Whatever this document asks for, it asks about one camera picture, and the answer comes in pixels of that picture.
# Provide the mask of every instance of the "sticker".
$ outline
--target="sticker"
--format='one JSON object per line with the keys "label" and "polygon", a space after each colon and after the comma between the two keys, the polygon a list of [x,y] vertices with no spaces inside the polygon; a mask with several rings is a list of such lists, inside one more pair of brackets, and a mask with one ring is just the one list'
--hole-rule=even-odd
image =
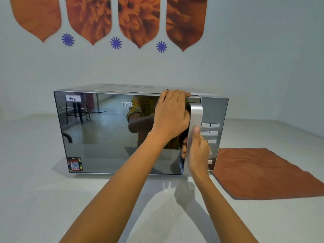
{"label": "sticker", "polygon": [[67,158],[67,165],[69,167],[70,172],[83,171],[81,158],[68,157]]}
{"label": "sticker", "polygon": [[70,96],[70,95],[66,94],[65,98],[66,98],[66,101],[81,102],[81,96]]}

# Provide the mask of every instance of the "wall decoration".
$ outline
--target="wall decoration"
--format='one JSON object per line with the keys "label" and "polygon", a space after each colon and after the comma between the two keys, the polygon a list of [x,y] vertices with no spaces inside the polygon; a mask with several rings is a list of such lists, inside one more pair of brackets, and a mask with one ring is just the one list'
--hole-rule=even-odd
{"label": "wall decoration", "polygon": [[141,48],[152,41],[160,24],[160,0],[118,0],[119,27]]}
{"label": "wall decoration", "polygon": [[70,34],[63,34],[63,36],[62,36],[62,42],[66,45],[66,46],[68,46],[68,47],[70,47],[70,46],[73,46],[73,44],[74,44],[74,37],[72,36],[72,35],[70,35]]}
{"label": "wall decoration", "polygon": [[66,0],[71,27],[92,45],[111,30],[110,0]]}
{"label": "wall decoration", "polygon": [[167,44],[163,41],[157,43],[157,51],[164,53],[167,50]]}
{"label": "wall decoration", "polygon": [[120,49],[121,46],[122,46],[122,41],[118,38],[118,37],[114,37],[111,39],[110,43],[111,43],[111,46],[112,48],[114,49]]}
{"label": "wall decoration", "polygon": [[168,0],[167,35],[182,51],[204,32],[207,0]]}
{"label": "wall decoration", "polygon": [[18,24],[44,42],[61,27],[59,0],[10,0]]}

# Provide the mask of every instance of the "brown cloth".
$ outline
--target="brown cloth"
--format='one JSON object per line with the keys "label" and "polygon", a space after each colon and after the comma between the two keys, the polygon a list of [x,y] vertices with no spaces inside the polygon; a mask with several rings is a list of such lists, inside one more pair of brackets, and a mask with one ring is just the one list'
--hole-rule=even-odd
{"label": "brown cloth", "polygon": [[324,183],[266,148],[221,148],[212,174],[235,200],[324,196]]}

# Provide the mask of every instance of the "silver microwave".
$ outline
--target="silver microwave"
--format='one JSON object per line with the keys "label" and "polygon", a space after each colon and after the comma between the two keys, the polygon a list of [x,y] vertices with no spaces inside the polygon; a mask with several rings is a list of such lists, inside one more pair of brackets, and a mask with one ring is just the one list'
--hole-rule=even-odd
{"label": "silver microwave", "polygon": [[[69,172],[114,174],[146,138],[153,126],[156,102],[165,89],[95,84],[55,90]],[[201,127],[201,135],[210,145],[208,169],[214,170],[228,98],[181,89],[191,93],[186,98],[191,115],[189,127],[164,147],[150,174],[190,175],[187,159],[195,126]],[[184,160],[180,148],[187,136]]]}

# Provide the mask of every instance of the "door handle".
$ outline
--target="door handle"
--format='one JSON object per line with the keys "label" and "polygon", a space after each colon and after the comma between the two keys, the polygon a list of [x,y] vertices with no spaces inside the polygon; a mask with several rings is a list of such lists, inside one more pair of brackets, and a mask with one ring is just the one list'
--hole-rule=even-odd
{"label": "door handle", "polygon": [[188,109],[190,113],[190,123],[188,128],[188,140],[187,140],[187,153],[186,158],[184,160],[184,168],[182,175],[184,176],[191,176],[189,171],[189,154],[190,154],[190,148],[192,144],[192,135],[193,135],[193,129],[198,126],[201,126],[202,116],[203,116],[203,108],[200,103],[187,103],[186,108]]}

